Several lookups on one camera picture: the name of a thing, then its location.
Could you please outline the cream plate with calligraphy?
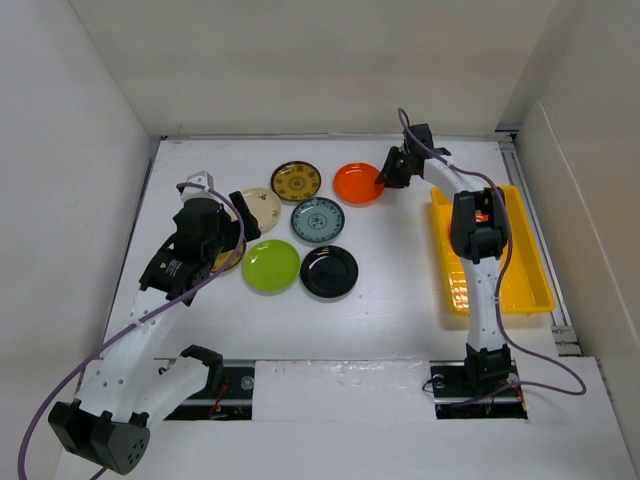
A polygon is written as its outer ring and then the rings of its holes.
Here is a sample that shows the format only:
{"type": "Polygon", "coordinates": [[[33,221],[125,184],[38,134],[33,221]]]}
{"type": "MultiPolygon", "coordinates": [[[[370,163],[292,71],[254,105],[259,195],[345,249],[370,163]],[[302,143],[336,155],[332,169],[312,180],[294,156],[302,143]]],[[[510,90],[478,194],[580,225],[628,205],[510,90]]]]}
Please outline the cream plate with calligraphy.
{"type": "Polygon", "coordinates": [[[281,216],[280,198],[271,190],[265,188],[248,188],[241,192],[250,213],[257,220],[262,233],[271,230],[281,216]]]}

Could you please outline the orange plate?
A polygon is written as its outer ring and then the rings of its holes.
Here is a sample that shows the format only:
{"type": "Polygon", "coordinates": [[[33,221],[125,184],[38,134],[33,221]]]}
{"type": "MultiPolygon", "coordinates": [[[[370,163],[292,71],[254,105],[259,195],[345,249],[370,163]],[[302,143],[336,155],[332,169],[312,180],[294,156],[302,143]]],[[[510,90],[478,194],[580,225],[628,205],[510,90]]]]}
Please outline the orange plate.
{"type": "Polygon", "coordinates": [[[384,185],[376,182],[379,174],[380,171],[368,163],[348,163],[334,175],[334,192],[346,203],[368,205],[384,192],[384,185]]]}

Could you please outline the green plate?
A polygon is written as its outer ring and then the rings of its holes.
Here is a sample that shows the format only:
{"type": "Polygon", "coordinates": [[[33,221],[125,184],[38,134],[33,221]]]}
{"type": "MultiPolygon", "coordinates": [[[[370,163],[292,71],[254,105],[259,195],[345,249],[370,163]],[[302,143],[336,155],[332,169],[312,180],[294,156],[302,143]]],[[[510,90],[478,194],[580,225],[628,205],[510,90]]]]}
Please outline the green plate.
{"type": "Polygon", "coordinates": [[[263,293],[276,293],[289,288],[297,279],[301,259],[290,243],[271,239],[251,248],[243,260],[243,276],[247,284],[263,293]]]}

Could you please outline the blue patterned plate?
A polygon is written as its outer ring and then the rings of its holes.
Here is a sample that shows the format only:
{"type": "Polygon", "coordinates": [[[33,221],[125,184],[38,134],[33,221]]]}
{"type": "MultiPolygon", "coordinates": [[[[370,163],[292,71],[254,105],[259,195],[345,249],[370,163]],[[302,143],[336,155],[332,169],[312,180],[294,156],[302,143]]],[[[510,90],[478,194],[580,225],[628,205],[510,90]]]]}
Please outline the blue patterned plate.
{"type": "Polygon", "coordinates": [[[325,197],[313,197],[297,205],[290,218],[294,233],[311,243],[329,242],[336,238],[345,226],[343,209],[325,197]]]}

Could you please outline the black plate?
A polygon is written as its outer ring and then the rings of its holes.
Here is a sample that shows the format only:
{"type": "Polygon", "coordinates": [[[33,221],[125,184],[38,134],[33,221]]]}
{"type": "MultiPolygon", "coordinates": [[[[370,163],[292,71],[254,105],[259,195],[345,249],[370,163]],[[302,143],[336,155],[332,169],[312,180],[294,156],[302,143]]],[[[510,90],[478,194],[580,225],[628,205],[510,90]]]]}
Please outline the black plate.
{"type": "Polygon", "coordinates": [[[355,257],[346,249],[326,245],[305,255],[299,273],[303,286],[311,294],[334,299],[351,292],[359,277],[355,257]]]}

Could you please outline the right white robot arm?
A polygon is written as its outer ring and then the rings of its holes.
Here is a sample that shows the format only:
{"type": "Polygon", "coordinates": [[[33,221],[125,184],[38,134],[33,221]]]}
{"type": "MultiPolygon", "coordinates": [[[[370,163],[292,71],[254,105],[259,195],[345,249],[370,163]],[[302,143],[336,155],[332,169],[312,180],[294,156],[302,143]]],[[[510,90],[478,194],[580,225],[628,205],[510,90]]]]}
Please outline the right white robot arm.
{"type": "Polygon", "coordinates": [[[427,124],[405,125],[403,136],[403,145],[389,150],[376,182],[401,189],[418,176],[451,202],[449,242],[462,263],[470,309],[462,381],[472,395],[485,395],[511,369],[499,300],[501,260],[511,246],[504,195],[486,174],[448,160],[448,151],[434,147],[427,124]]]}

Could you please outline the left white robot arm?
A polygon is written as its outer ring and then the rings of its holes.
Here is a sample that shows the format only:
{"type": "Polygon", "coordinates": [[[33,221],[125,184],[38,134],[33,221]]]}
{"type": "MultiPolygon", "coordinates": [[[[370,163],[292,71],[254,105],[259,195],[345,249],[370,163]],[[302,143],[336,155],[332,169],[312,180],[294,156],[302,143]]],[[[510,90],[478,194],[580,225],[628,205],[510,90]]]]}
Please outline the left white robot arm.
{"type": "Polygon", "coordinates": [[[119,475],[137,466],[152,430],[183,400],[222,387],[223,357],[213,350],[190,345],[164,373],[155,358],[197,292],[217,276],[216,259],[261,235],[240,192],[222,197],[193,183],[178,190],[176,230],[140,277],[127,326],[101,348],[99,370],[74,399],[55,403],[48,415],[67,452],[119,475]]]}

